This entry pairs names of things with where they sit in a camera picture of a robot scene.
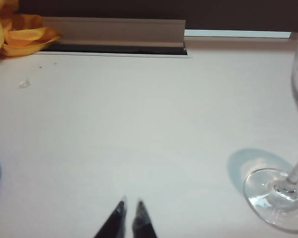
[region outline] white desk surface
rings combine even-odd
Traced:
[[[298,237],[241,191],[251,171],[297,161],[296,42],[186,46],[190,59],[0,60],[0,238],[92,238],[123,195],[126,238],[139,197],[159,238]]]

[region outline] yellow fabric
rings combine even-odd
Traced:
[[[42,27],[41,16],[14,14],[18,7],[18,0],[0,0],[0,55],[30,55],[60,37],[52,28]]]

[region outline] glass stem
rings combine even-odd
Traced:
[[[298,182],[298,162],[296,166],[293,168],[287,179],[284,183],[284,190],[294,192],[296,190],[296,184]]]

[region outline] white table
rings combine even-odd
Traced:
[[[127,238],[139,197],[159,238],[295,237],[241,186],[297,161],[296,42],[186,46],[187,59],[0,60],[0,238],[92,238],[123,195]]]

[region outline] glass base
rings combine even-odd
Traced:
[[[268,224],[289,233],[298,233],[298,183],[295,191],[280,189],[287,172],[257,170],[244,184],[244,195],[255,213]]]

